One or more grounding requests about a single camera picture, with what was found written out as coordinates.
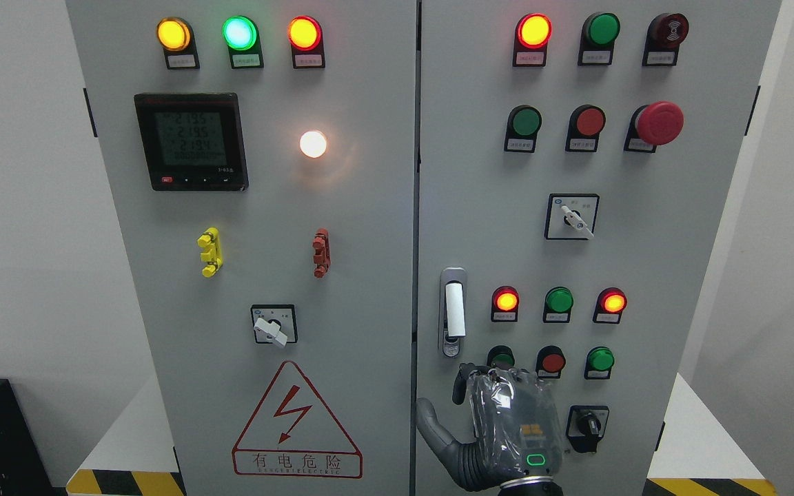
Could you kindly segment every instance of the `gray metal panel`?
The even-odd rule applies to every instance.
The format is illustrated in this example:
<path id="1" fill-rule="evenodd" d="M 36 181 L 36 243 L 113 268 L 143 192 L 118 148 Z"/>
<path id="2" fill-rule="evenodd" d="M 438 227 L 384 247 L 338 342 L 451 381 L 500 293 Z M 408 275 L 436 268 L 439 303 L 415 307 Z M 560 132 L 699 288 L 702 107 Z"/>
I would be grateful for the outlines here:
<path id="1" fill-rule="evenodd" d="M 409 493 L 416 3 L 68 6 L 189 494 Z M 221 25 L 236 14 L 258 25 L 264 69 L 230 69 Z M 323 27 L 324 70 L 290 63 L 287 23 L 302 14 Z M 200 70 L 165 69 L 155 26 L 166 16 L 192 25 Z M 248 191 L 153 192 L 133 95 L 227 91 L 240 100 Z M 298 150 L 309 129 L 329 139 L 317 161 Z M 221 230 L 225 258 L 210 280 L 195 245 L 208 226 Z M 320 227 L 333 267 L 316 280 Z M 299 343 L 256 344 L 252 304 L 295 304 Z M 286 359 L 363 452 L 363 478 L 234 473 L 232 447 Z"/>
<path id="2" fill-rule="evenodd" d="M 450 402 L 460 362 L 481 363 L 506 344 L 531 369 L 538 349 L 560 345 L 567 367 L 554 392 L 562 415 L 573 404 L 602 404 L 611 417 L 599 452 L 567 455 L 558 483 L 566 494 L 642 492 L 778 7 L 778 0 L 423 2 L 418 396 L 432 399 L 461 440 L 473 433 L 467 406 Z M 547 66 L 514 69 L 513 32 L 530 12 L 553 22 Z M 621 21 L 609 67 L 576 65 L 580 28 L 593 12 Z M 686 14 L 690 35 L 677 67 L 643 68 L 649 22 L 662 12 Z M 658 100 L 680 104 L 684 131 L 656 154 L 624 153 L 633 111 Z M 584 103 L 608 118 L 599 151 L 565 153 L 571 111 Z M 535 154 L 502 151 L 507 115 L 519 104 L 543 115 Z M 548 195 L 569 192 L 601 196 L 595 239 L 543 238 Z M 445 267 L 467 270 L 467 338 L 455 359 L 437 346 Z M 518 323 L 489 322 L 501 285 L 520 292 Z M 542 323 L 554 286 L 576 297 L 569 324 Z M 594 324 L 596 296 L 609 286 L 624 289 L 627 310 L 617 326 Z M 587 351 L 598 345 L 615 353 L 612 379 L 583 380 Z M 416 454 L 417 493 L 464 493 L 421 437 Z"/>

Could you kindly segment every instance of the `clear plastic bag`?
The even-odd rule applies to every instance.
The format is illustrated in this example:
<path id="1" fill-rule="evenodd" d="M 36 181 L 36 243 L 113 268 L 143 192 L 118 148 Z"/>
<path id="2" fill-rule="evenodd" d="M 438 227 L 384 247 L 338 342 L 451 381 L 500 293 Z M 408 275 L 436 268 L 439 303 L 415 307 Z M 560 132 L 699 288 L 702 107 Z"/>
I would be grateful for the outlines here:
<path id="1" fill-rule="evenodd" d="M 528 371 L 493 368 L 471 374 L 467 393 L 489 474 L 513 480 L 560 471 L 564 446 L 546 383 Z"/>

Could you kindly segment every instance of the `white floor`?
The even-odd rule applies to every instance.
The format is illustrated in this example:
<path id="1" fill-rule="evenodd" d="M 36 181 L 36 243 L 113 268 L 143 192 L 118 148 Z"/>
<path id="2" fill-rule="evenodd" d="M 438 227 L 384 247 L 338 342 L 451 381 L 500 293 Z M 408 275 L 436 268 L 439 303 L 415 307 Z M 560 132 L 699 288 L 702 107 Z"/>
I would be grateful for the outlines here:
<path id="1" fill-rule="evenodd" d="M 763 478 L 686 381 L 676 377 L 665 418 L 667 427 L 649 477 Z M 173 437 L 154 374 L 81 468 L 177 471 Z"/>

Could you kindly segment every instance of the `lightning bolt symbol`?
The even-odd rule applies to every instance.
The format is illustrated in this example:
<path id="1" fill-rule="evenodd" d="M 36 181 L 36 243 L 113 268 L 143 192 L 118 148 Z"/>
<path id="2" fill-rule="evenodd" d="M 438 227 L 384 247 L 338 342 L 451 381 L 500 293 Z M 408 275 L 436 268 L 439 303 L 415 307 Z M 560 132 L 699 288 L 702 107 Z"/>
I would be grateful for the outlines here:
<path id="1" fill-rule="evenodd" d="M 297 411 L 302 412 L 299 414 L 299 417 L 296 417 L 296 421 L 293 421 L 292 426 L 290 426 L 289 429 L 287 429 L 286 433 L 281 433 L 281 440 L 278 441 L 278 444 L 283 443 L 285 440 L 289 439 L 289 434 L 290 431 L 293 430 L 293 427 L 296 427 L 296 424 L 298 424 L 302 420 L 302 417 L 305 417 L 305 415 L 308 414 L 308 411 L 312 409 L 311 405 L 306 405 L 295 409 L 284 409 L 287 408 L 287 403 L 289 403 L 290 400 L 292 400 L 296 396 L 296 393 L 298 392 L 299 392 L 299 386 L 290 387 L 289 393 L 287 393 L 287 396 L 284 397 L 284 401 L 281 402 L 281 405 L 278 406 L 277 411 L 274 412 L 274 417 L 289 415 L 291 413 L 296 413 Z"/>

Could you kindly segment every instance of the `yellow and black hazard stripe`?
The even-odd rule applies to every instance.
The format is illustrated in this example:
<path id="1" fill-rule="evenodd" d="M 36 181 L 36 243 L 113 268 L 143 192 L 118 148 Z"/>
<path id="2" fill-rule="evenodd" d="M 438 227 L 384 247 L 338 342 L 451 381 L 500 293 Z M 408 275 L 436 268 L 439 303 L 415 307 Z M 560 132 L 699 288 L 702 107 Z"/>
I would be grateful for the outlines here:
<path id="1" fill-rule="evenodd" d="M 765 479 L 650 478 L 642 496 L 777 496 Z"/>
<path id="2" fill-rule="evenodd" d="M 66 484 L 66 493 L 185 496 L 185 486 L 179 472 L 89 471 L 82 468 Z"/>
<path id="3" fill-rule="evenodd" d="M 66 486 L 70 495 L 185 496 L 179 472 L 79 470 Z M 652 478 L 642 496 L 777 496 L 763 479 Z"/>

